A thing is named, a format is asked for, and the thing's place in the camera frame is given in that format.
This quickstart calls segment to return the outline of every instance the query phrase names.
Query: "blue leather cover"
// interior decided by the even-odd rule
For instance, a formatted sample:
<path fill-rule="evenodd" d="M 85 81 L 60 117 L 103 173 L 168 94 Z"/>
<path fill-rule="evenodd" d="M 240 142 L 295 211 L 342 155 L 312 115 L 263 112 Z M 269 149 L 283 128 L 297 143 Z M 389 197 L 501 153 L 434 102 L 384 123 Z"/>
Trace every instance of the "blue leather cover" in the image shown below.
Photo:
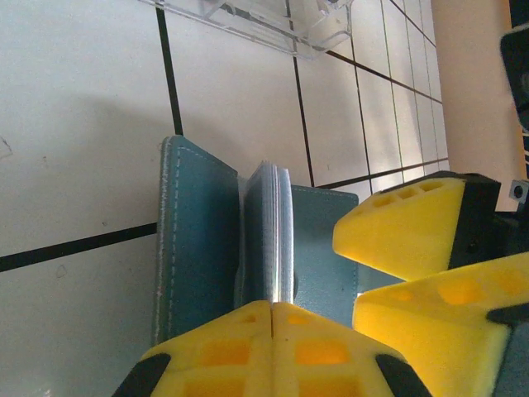
<path fill-rule="evenodd" d="M 332 232 L 338 219 L 358 205 L 358 196 L 293 185 L 292 200 L 298 279 L 294 303 L 351 327 L 358 266 L 334 253 Z"/>
<path fill-rule="evenodd" d="M 236 171 L 183 136 L 161 156 L 153 344 L 230 312 L 239 264 Z"/>

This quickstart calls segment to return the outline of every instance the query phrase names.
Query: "black tile grout line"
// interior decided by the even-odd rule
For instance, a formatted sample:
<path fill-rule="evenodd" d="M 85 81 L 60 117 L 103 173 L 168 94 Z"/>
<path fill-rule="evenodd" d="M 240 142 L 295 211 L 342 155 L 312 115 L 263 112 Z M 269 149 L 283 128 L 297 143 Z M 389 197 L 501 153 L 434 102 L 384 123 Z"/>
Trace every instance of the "black tile grout line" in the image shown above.
<path fill-rule="evenodd" d="M 382 23 L 384 25 L 384 41 L 386 43 L 386 56 L 388 57 L 388 70 L 389 70 L 389 78 L 393 78 L 391 74 L 391 62 L 389 61 L 389 43 L 388 43 L 388 33 L 386 31 L 386 15 L 384 13 L 384 5 L 382 0 L 380 0 L 380 8 L 382 9 Z M 397 106 L 395 105 L 395 91 L 393 89 L 393 84 L 391 84 L 391 99 L 393 100 L 393 115 L 395 116 L 395 128 L 397 131 L 397 143 L 398 143 L 398 158 L 400 159 L 400 166 L 403 167 L 403 151 L 402 147 L 400 145 L 400 134 L 398 133 L 398 119 L 397 119 Z"/>
<path fill-rule="evenodd" d="M 353 60 L 355 61 L 355 43 L 353 37 L 350 38 L 350 48 L 353 53 Z M 364 124 L 364 112 L 362 111 L 362 99 L 360 97 L 360 82 L 358 81 L 358 68 L 355 65 L 355 79 L 356 79 L 356 93 L 358 94 L 358 108 L 360 110 L 360 122 L 362 123 L 362 137 L 364 138 L 364 150 L 365 150 L 365 162 L 367 163 L 367 173 L 371 174 L 369 167 L 369 153 L 367 150 L 367 138 L 365 137 L 365 124 Z M 369 180 L 369 191 L 373 194 L 373 184 L 371 179 Z"/>
<path fill-rule="evenodd" d="M 415 87 L 415 76 L 413 75 L 412 46 L 410 45 L 410 31 L 408 29 L 408 24 L 404 23 L 404 25 L 406 26 L 406 41 L 407 41 L 407 49 L 408 49 L 407 53 L 409 54 L 410 66 L 412 67 L 412 84 Z M 419 130 L 419 146 L 421 147 L 421 160 L 424 163 L 424 155 L 422 154 L 421 125 L 419 124 L 419 107 L 417 106 L 417 93 L 418 93 L 418 91 L 416 91 L 413 94 L 413 102 L 415 102 L 415 118 L 417 120 L 417 128 Z"/>
<path fill-rule="evenodd" d="M 45 246 L 36 248 L 35 250 L 19 252 L 0 258 L 0 272 L 51 261 L 63 256 L 79 254 L 80 252 L 150 236 L 152 234 L 156 234 L 156 223 L 130 227 L 116 232 L 81 238 L 80 240 L 74 240 L 72 242 L 63 242 L 55 244 L 54 246 Z"/>
<path fill-rule="evenodd" d="M 171 112 L 173 113 L 174 133 L 176 135 L 183 135 L 182 116 L 180 114 L 179 97 L 176 92 L 176 80 L 174 78 L 171 48 L 169 46 L 169 34 L 167 32 L 167 23 L 165 22 L 165 11 L 163 8 L 156 7 L 156 18 L 158 19 L 165 77 L 167 79 L 167 89 L 169 90 L 169 102 L 171 104 Z"/>
<path fill-rule="evenodd" d="M 442 158 L 442 159 L 437 159 L 437 160 L 432 160 L 432 161 L 427 161 L 426 163 L 420 163 L 420 164 L 414 164 L 414 165 L 408 165 L 406 167 L 401 167 L 401 168 L 396 168 L 394 170 L 388 170 L 388 171 L 383 171 L 383 172 L 378 172 L 376 174 L 371 174 L 371 175 L 364 175 L 364 176 L 359 176 L 358 178 L 352 178 L 352 179 L 346 179 L 346 180 L 339 180 L 338 182 L 332 182 L 330 184 L 322 184 L 320 186 L 317 186 L 317 188 L 319 189 L 335 189 L 335 188 L 340 188 L 342 186 L 347 186 L 349 184 L 357 184 L 358 182 L 364 182 L 366 180 L 369 180 L 371 181 L 372 179 L 374 178 L 379 178 L 381 176 L 386 176 L 386 175 L 391 175 L 391 174 L 396 174 L 398 172 L 404 172 L 404 171 L 408 171 L 408 170 L 412 170 L 414 168 L 417 168 L 417 167 L 424 167 L 425 165 L 430 165 L 430 164 L 435 164 L 435 163 L 440 163 L 441 161 L 446 161 L 448 160 L 448 157 L 445 157 L 445 158 Z"/>
<path fill-rule="evenodd" d="M 419 9 L 421 10 L 421 23 L 422 23 L 422 25 L 424 25 L 424 21 L 422 20 L 422 6 L 421 6 L 421 2 L 419 2 Z M 427 60 L 428 89 L 430 90 L 430 94 L 431 94 L 431 83 L 430 83 L 430 62 L 431 62 L 431 60 L 430 60 L 430 62 L 428 62 L 426 36 L 424 36 L 424 38 L 422 39 L 422 44 L 424 46 L 424 58 Z M 430 109 L 431 109 L 431 124 L 433 126 L 433 135 L 434 135 L 434 139 L 436 141 L 436 157 L 439 158 L 439 146 L 437 145 L 436 120 L 435 120 L 434 114 L 433 114 L 433 102 L 430 102 Z"/>
<path fill-rule="evenodd" d="M 285 0 L 285 6 L 287 8 L 287 17 L 290 18 L 290 1 Z M 289 22 L 290 30 L 293 30 L 293 22 Z M 298 44 L 296 41 L 293 41 L 294 51 L 298 50 Z M 303 95 L 301 94 L 301 79 L 299 78 L 299 68 L 298 68 L 298 59 L 293 56 L 293 66 L 294 66 L 294 76 L 296 79 L 296 90 L 298 91 L 298 101 L 299 101 L 299 112 L 301 113 L 301 126 L 303 129 L 303 139 L 305 140 L 305 152 L 307 153 L 307 167 L 308 167 L 308 177 L 311 181 L 311 187 L 314 187 L 314 173 L 312 171 L 312 160 L 311 160 L 311 149 L 308 145 L 308 133 L 307 133 L 307 120 L 305 118 L 305 107 L 303 106 Z"/>
<path fill-rule="evenodd" d="M 341 55 L 341 54 L 338 54 L 337 52 L 334 52 L 333 50 L 329 50 L 326 52 L 328 55 L 330 56 L 333 56 L 335 58 L 337 58 L 338 60 L 343 60 L 344 62 L 347 62 L 348 64 L 350 65 L 354 65 L 356 66 L 357 68 L 360 68 L 362 70 L 365 70 L 366 72 L 370 72 L 378 77 L 380 77 L 381 79 L 384 79 L 384 80 L 388 80 L 390 82 L 392 82 L 393 84 L 396 84 L 396 85 L 399 85 L 405 89 L 409 89 L 410 91 L 413 91 L 414 93 L 418 94 L 418 95 L 421 95 L 423 96 L 424 98 L 428 98 L 434 102 L 437 102 L 439 103 L 440 105 L 443 104 L 442 101 L 440 101 L 439 99 L 436 99 L 436 98 L 433 98 L 432 96 L 426 94 L 426 93 L 422 93 L 421 91 L 418 91 L 416 90 L 415 88 L 413 87 L 410 87 L 409 85 L 406 85 L 405 83 L 401 83 L 400 81 L 397 81 L 395 79 L 392 79 L 391 77 L 389 76 L 386 76 L 385 74 L 382 74 L 380 72 L 377 72 L 376 70 L 374 69 L 371 69 L 369 66 L 365 66 L 363 64 L 359 64 L 358 62 L 356 62 L 355 60 L 350 60 L 349 58 Z"/>
<path fill-rule="evenodd" d="M 399 10 L 399 11 L 400 11 L 405 17 L 406 17 L 406 19 L 408 19 L 408 20 L 412 23 L 412 25 L 414 25 L 414 26 L 417 28 L 417 30 L 420 31 L 421 34 L 422 34 L 424 37 L 426 37 L 426 39 L 427 39 L 428 41 L 430 41 L 430 43 L 431 43 L 434 47 L 436 47 L 436 45 L 434 44 L 434 42 L 430 40 L 430 37 L 428 37 L 427 34 L 426 34 L 426 33 L 425 33 L 425 32 L 424 32 L 419 26 L 417 26 L 417 24 L 416 24 L 414 21 L 412 21 L 412 18 L 410 18 L 410 17 L 406 14 L 406 12 L 405 12 L 401 7 L 399 7 L 398 4 L 397 4 L 394 0 L 389 0 L 389 1 L 393 3 L 393 5 L 394 5 L 394 6 L 395 6 L 395 7 L 396 7 L 396 8 L 397 8 L 397 9 L 398 9 L 398 10 Z"/>
<path fill-rule="evenodd" d="M 301 94 L 301 81 L 299 78 L 298 59 L 293 56 L 294 75 L 296 77 L 296 88 L 298 89 L 299 110 L 301 112 L 301 125 L 303 128 L 303 137 L 305 139 L 305 151 L 307 152 L 308 176 L 311 180 L 311 186 L 314 187 L 314 173 L 312 171 L 311 149 L 308 145 L 307 120 L 305 119 L 305 108 L 303 106 L 303 96 Z"/>

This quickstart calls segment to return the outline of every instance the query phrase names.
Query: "white floor tile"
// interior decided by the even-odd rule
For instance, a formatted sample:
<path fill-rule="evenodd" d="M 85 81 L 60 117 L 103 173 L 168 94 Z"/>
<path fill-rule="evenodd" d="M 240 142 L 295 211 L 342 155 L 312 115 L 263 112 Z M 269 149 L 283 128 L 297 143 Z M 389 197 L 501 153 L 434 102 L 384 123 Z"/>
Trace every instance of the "white floor tile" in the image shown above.
<path fill-rule="evenodd" d="M 448 160 L 439 161 L 439 170 L 450 171 L 450 164 L 448 164 Z"/>
<path fill-rule="evenodd" d="M 430 41 L 424 41 L 427 48 L 428 78 L 430 80 L 431 96 L 441 101 L 441 81 L 439 80 L 439 66 L 437 51 Z"/>
<path fill-rule="evenodd" d="M 153 8 L 35 0 L 2 16 L 0 256 L 155 221 L 174 129 Z"/>
<path fill-rule="evenodd" d="M 422 30 L 421 0 L 404 0 L 406 15 Z"/>
<path fill-rule="evenodd" d="M 413 87 L 412 60 L 407 43 L 406 17 L 389 0 L 383 0 L 384 21 L 388 37 L 391 77 Z"/>
<path fill-rule="evenodd" d="M 354 0 L 351 6 L 355 60 L 389 76 L 384 19 L 379 0 Z"/>
<path fill-rule="evenodd" d="M 417 91 L 430 94 L 428 81 L 427 55 L 424 47 L 424 36 L 411 23 L 407 22 L 407 34 L 412 52 L 413 83 Z"/>
<path fill-rule="evenodd" d="M 373 178 L 371 184 L 373 185 L 373 193 L 379 192 L 380 190 L 386 190 L 403 183 L 403 173 L 396 172 L 394 174 L 379 176 Z"/>
<path fill-rule="evenodd" d="M 411 170 L 403 171 L 404 182 L 409 182 L 417 178 L 422 178 L 424 176 L 424 167 L 412 168 Z"/>
<path fill-rule="evenodd" d="M 431 14 L 431 0 L 421 0 L 422 31 L 428 38 L 436 43 L 436 35 L 433 29 L 433 16 Z"/>
<path fill-rule="evenodd" d="M 292 57 L 166 18 L 184 135 L 244 177 L 270 160 L 288 168 L 294 184 L 310 184 Z"/>
<path fill-rule="evenodd" d="M 150 347 L 155 241 L 2 273 L 0 395 L 111 395 Z"/>
<path fill-rule="evenodd" d="M 323 56 L 298 69 L 315 185 L 367 175 L 355 67 Z"/>
<path fill-rule="evenodd" d="M 424 175 L 433 174 L 439 170 L 439 163 L 433 163 L 424 166 Z"/>
<path fill-rule="evenodd" d="M 371 188 L 368 180 L 357 182 L 356 184 L 348 184 L 347 186 L 341 186 L 333 190 L 356 194 L 358 196 L 358 203 L 362 203 L 371 196 Z"/>
<path fill-rule="evenodd" d="M 417 120 L 415 93 L 394 84 L 393 95 L 403 166 L 420 164 L 422 163 L 421 134 Z"/>
<path fill-rule="evenodd" d="M 443 115 L 443 106 L 440 103 L 432 102 L 433 105 L 433 122 L 436 129 L 437 155 L 440 159 L 448 157 L 446 147 L 445 117 Z"/>
<path fill-rule="evenodd" d="M 397 125 L 391 83 L 358 70 L 365 140 L 371 174 L 399 168 Z"/>
<path fill-rule="evenodd" d="M 423 161 L 437 160 L 436 132 L 433 126 L 431 100 L 416 95 Z"/>

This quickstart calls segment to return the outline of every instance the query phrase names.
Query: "transparent plastic box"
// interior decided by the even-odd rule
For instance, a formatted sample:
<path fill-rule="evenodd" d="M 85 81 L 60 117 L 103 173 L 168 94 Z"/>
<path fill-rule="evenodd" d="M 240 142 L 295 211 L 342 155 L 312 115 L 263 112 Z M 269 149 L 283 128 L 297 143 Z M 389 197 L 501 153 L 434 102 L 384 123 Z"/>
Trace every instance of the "transparent plastic box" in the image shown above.
<path fill-rule="evenodd" d="M 306 59 L 351 34 L 353 0 L 140 1 Z"/>

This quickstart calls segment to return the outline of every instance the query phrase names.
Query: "yellow gripper pad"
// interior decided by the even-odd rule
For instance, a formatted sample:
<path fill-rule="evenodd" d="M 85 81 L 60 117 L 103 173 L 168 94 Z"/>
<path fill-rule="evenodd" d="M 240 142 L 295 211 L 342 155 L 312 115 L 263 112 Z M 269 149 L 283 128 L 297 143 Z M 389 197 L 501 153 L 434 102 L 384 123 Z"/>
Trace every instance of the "yellow gripper pad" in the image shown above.
<path fill-rule="evenodd" d="M 528 320 L 523 253 L 366 292 L 355 302 L 353 328 L 401 352 L 435 397 L 472 397 L 495 391 L 506 345 Z M 514 354 L 527 360 L 523 329 L 525 351 Z M 516 376 L 512 387 L 529 395 L 527 370 Z"/>
<path fill-rule="evenodd" d="M 125 395 L 430 396 L 394 349 L 292 304 L 266 301 L 153 347 L 114 394 Z"/>
<path fill-rule="evenodd" d="M 440 171 L 373 194 L 335 225 L 334 250 L 403 280 L 486 261 L 499 188 Z"/>

